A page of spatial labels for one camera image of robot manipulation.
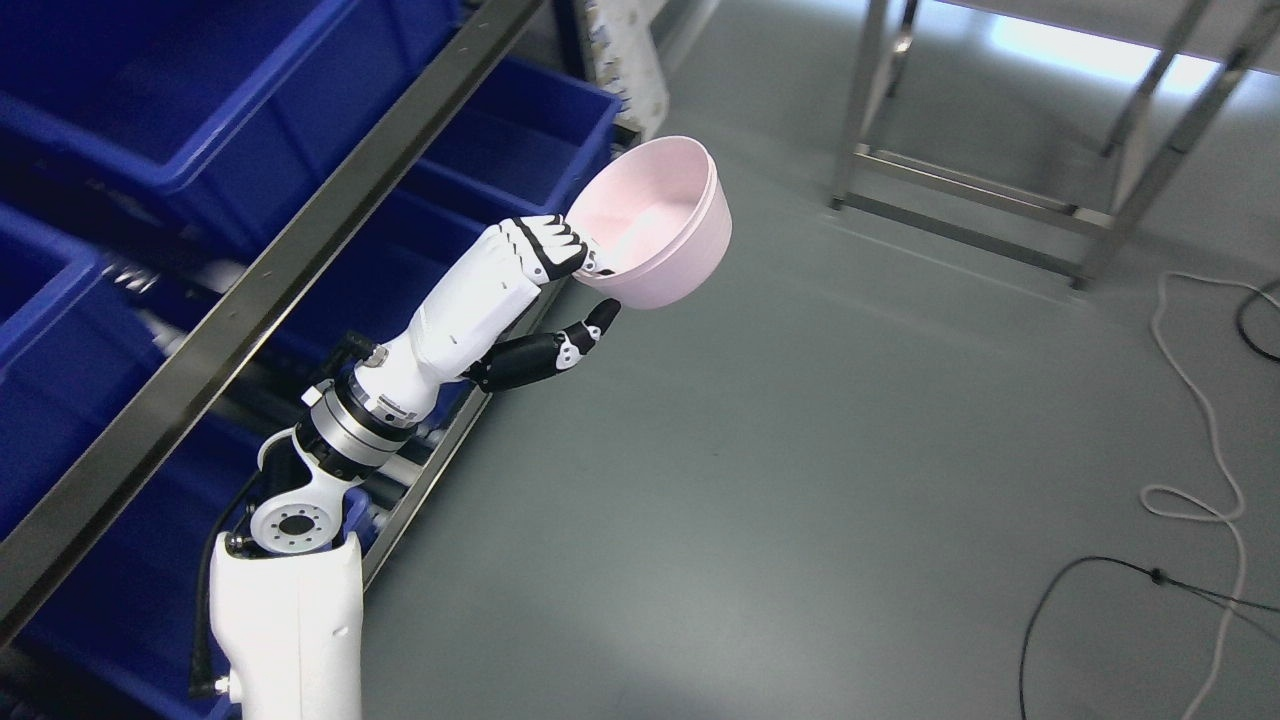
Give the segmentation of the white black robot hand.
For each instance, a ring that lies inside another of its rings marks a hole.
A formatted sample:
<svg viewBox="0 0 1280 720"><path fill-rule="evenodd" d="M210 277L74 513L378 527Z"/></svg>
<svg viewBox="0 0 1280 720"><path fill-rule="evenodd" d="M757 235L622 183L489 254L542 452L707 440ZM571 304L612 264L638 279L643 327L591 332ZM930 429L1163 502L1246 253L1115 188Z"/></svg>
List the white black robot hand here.
<svg viewBox="0 0 1280 720"><path fill-rule="evenodd" d="M529 386L568 372L595 348L622 305L598 304L562 331L502 342L549 283L595 270L598 245L562 215L517 217L488 227L384 345L378 366L355 369L360 405L407 427L436 406L440 387L470 380L486 392Z"/></svg>

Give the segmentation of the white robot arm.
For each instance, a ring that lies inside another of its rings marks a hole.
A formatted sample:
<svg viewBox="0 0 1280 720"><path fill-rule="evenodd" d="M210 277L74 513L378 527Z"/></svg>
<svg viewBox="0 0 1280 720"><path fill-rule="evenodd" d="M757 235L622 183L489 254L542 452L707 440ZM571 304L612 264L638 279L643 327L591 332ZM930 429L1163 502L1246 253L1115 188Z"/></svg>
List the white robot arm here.
<svg viewBox="0 0 1280 720"><path fill-rule="evenodd" d="M360 719L364 579L344 500L433 410L454 366L408 333L310 388L204 542L187 676L244 719Z"/></svg>

